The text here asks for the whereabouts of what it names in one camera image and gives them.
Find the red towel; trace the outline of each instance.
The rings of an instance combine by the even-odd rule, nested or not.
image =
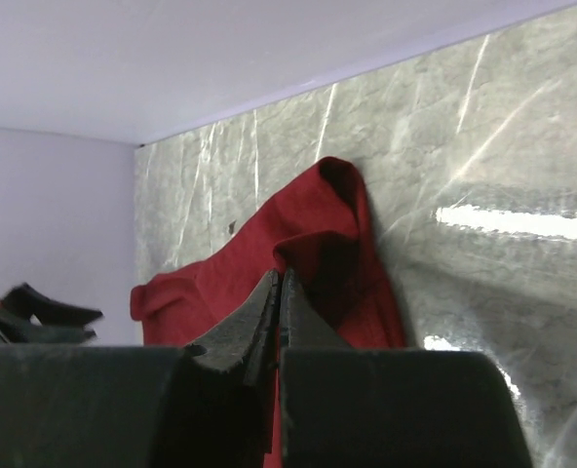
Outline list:
[[[350,163],[325,158],[274,195],[210,258],[159,274],[131,293],[145,344],[182,345],[237,308],[266,271],[293,267],[315,310],[356,347],[405,345],[377,254],[365,183]],[[280,419],[266,468],[279,468]]]

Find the red cloth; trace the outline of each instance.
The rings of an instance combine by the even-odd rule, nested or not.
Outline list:
[[[266,271],[293,267],[315,310],[356,347],[402,347],[404,332],[375,252],[365,184],[350,163],[325,158],[274,195],[210,258],[159,274],[131,293],[145,344],[182,345],[220,322]],[[276,404],[274,452],[281,466]]]

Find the lavender wall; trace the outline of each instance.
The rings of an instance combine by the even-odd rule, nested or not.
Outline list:
[[[0,131],[0,293],[27,282],[100,308],[99,342],[139,343],[134,283],[134,149]]]

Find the red fabric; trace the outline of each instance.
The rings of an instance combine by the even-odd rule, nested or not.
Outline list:
[[[365,184],[325,158],[274,195],[210,258],[159,274],[131,293],[146,344],[182,345],[237,308],[266,271],[295,269],[314,308],[356,347],[402,347],[404,333],[375,252]],[[280,467],[276,404],[274,450]]]

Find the gray marble surface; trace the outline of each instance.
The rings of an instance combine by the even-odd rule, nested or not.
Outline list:
[[[415,342],[491,356],[536,465],[577,467],[577,7],[140,148],[139,280],[325,155],[365,177]]]

